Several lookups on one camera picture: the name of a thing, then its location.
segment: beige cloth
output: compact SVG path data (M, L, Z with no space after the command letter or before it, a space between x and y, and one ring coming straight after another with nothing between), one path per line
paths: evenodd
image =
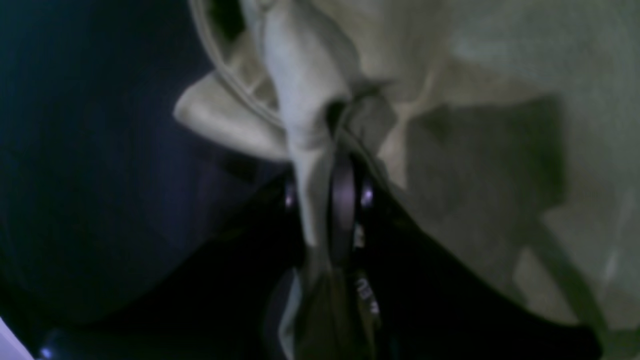
M302 293L332 276L325 118L344 102L341 141L485 281L605 344L640 325L638 2L241 2L247 29L227 39L208 16L216 2L192 0L216 72L175 114L212 141L292 161Z

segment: dark blue fabric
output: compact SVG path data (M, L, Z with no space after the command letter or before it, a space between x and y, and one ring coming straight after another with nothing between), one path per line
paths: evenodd
M55 322L145 293L278 172L174 121L211 70L185 2L3 1L0 44L1 280Z

